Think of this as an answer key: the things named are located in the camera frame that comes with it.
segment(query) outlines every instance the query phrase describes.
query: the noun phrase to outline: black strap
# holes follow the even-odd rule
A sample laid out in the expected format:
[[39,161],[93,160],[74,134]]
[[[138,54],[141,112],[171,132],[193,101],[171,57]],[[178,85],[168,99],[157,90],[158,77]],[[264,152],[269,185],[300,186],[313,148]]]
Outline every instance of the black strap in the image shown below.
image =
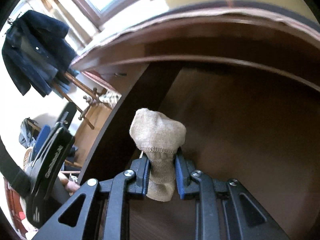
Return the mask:
[[7,179],[10,186],[21,196],[26,197],[30,190],[28,175],[15,163],[7,152],[0,137],[0,172]]

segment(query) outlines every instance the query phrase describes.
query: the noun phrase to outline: hanging clothes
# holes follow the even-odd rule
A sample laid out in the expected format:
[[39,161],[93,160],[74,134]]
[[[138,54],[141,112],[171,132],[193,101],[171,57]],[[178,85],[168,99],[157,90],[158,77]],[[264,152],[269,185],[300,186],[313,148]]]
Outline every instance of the hanging clothes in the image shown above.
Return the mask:
[[65,23],[32,10],[13,22],[6,34],[2,57],[22,95],[31,86],[41,96],[49,95],[52,82],[64,92],[69,91],[70,82],[63,73],[68,71],[76,77],[79,72],[69,68],[77,54],[64,39],[68,30]]
[[29,123],[37,125],[35,120],[25,118],[20,125],[19,143],[26,149],[35,145],[39,131],[35,130]]

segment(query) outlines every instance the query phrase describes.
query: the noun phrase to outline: metal screw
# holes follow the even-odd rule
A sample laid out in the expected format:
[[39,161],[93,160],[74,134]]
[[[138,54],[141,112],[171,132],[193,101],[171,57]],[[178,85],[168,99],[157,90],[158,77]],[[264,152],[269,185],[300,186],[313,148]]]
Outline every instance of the metal screw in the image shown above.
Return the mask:
[[88,184],[89,186],[94,186],[94,185],[97,184],[97,180],[96,180],[96,179],[89,179],[89,180],[87,181],[87,184]]
[[192,172],[192,175],[195,176],[195,177],[200,177],[202,175],[202,171],[199,171],[199,170],[194,170]]
[[229,179],[229,184],[231,186],[237,186],[238,185],[238,180],[237,179]]
[[126,170],[126,171],[124,171],[124,175],[126,177],[131,177],[134,175],[134,171],[133,170]]

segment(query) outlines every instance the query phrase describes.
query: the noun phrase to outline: wooden floor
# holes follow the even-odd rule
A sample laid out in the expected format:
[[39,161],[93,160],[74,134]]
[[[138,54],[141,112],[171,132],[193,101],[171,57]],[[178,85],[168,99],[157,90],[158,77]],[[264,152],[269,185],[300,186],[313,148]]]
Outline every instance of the wooden floor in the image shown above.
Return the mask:
[[75,162],[83,165],[87,155],[97,138],[98,133],[100,132],[103,124],[105,123],[106,119],[108,118],[109,114],[111,113],[110,108],[108,108],[103,103],[100,103],[97,106],[93,106],[89,109],[86,117],[89,121],[93,124],[94,130],[92,130],[85,121],[81,123],[79,126],[75,137],[75,145],[78,147],[75,156]]
[[[187,128],[184,155],[210,176],[237,178],[292,240],[320,210],[320,96],[263,72],[182,70],[160,111]],[[192,240],[193,201],[131,202],[131,239]]]

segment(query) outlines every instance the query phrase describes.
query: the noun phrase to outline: brown wooden panel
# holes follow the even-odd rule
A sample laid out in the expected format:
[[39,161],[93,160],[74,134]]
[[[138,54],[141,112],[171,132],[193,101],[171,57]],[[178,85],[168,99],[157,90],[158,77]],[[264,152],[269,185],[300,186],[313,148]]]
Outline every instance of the brown wooden panel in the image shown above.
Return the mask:
[[[186,126],[182,150],[197,168],[238,178],[303,240],[320,210],[319,102],[308,87],[263,72],[182,70],[159,111]],[[194,203],[181,202],[132,202],[131,239],[194,239]]]
[[111,179],[122,172],[135,150],[129,128],[136,110],[157,110],[182,63],[152,63],[127,94],[122,95],[103,125],[83,165],[79,182],[90,178]]
[[111,66],[104,69],[99,69],[101,77],[112,84],[120,94],[125,94],[128,89],[138,79],[141,71],[145,70],[149,64],[132,64],[128,66]]
[[124,34],[93,49],[73,67],[94,69],[106,76],[111,69],[116,72],[130,62],[215,57],[217,62],[245,67],[260,64],[267,71],[286,71],[319,87],[319,49],[319,41],[309,34],[279,22],[235,15],[197,17]]

